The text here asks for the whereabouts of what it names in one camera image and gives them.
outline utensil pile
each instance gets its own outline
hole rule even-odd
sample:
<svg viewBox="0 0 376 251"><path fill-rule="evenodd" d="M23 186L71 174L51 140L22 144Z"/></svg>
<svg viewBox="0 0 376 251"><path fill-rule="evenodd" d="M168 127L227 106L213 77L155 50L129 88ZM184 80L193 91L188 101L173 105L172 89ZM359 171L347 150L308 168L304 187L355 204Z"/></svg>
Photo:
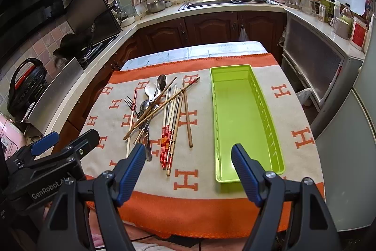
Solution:
<svg viewBox="0 0 376 251"><path fill-rule="evenodd" d="M189 111L188 111L188 100L187 100L187 89L195 84L200 77L196 78L188 85L184 86L184 79L183 79L183 88L178 89L177 85L174 86L174 91L171 95L171 85L176 80L176 77L166 86L166 76L160 75L157 80L157 85L155 84L148 84L148 87L145 89L145 93L149 97L148 100L143 101L141 105L145 105L148 103L148 107L144 112L142 112L140 107L140 113L137 113L135 110L136 105L136 96L137 91L135 91L135 95L133 100L130 97L124 99L128 107L132 110L132 117L134 112L138 118L137 122L129 126L128 133L124 136L123 140L128 140L127 143L127 156L129 155L129 146L130 146L130 138L129 136L132 132L137 128L140 127L141 131L138 135L136 141L138 141L141 137L143 132L146 133L146 156L148 157L148 161L152 160L151 156L151 146L149 140L149 124L150 120L152 119L153 115L158 113L161 110L164 110L163 113L163 123L162 123L162 136L161 136L161 155L160 155L160 162L162 164L162 168L167 170L167 176L170 176L171 167L172 167L172 159L174 156L175 151L175 143L177 138L177 131L179 127L179 118L182 109L182 104L184 100L185 104L185 114L187 118L187 132L188 132L188 140L189 140L189 147L192 148L192 135L191 135L191 127L189 123ZM160 101L161 97L166 93L166 99L160 106L157 105L157 102Z"/></svg>

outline green tray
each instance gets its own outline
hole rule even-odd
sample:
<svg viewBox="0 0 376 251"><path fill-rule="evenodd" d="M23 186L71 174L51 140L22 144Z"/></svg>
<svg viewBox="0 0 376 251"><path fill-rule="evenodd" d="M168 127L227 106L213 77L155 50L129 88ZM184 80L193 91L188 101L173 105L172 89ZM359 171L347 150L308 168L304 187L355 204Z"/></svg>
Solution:
<svg viewBox="0 0 376 251"><path fill-rule="evenodd" d="M231 148L240 143L265 170L285 171L277 133L262 90L250 65L213 67L215 179L239 182Z"/></svg>

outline appliance handle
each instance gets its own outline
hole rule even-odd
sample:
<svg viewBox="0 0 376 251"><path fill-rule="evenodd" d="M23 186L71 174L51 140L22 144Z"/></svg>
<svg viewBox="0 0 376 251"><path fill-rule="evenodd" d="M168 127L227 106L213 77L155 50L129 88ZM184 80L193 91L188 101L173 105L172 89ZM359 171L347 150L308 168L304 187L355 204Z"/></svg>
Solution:
<svg viewBox="0 0 376 251"><path fill-rule="evenodd" d="M16 71L14 72L14 74L12 76L11 84L9 85L9 98L8 98L9 101L12 100L14 98L14 95L15 95L14 85L16 83L17 74L20 71L20 69L22 67L24 67L27 63L33 63L35 65L35 67L43 66L43 63L42 63L41 60L38 60L36 58L28 58L24 62L22 62L19 67L17 67Z"/></svg>

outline mug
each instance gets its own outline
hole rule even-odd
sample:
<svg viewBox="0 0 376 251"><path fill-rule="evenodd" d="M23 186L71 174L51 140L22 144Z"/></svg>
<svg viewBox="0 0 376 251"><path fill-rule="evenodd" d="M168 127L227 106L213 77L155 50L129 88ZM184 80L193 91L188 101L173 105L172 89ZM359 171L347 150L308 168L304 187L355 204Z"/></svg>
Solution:
<svg viewBox="0 0 376 251"><path fill-rule="evenodd" d="M333 18L330 22L330 26L333 27L334 33L338 36L348 39L349 37L349 24L339 17Z"/></svg>

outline fork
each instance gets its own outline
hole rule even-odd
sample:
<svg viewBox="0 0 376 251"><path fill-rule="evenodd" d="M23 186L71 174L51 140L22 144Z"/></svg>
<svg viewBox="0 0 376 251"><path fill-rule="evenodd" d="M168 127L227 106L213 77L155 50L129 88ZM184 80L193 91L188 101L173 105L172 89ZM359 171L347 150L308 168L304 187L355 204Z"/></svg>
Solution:
<svg viewBox="0 0 376 251"><path fill-rule="evenodd" d="M127 106L129 107L129 109L132 110L132 106L133 106L132 99L129 96L127 96L126 98L124 98L124 101L127 104ZM140 114L136 110L135 110L135 114L136 114L137 118L140 118Z"/></svg>

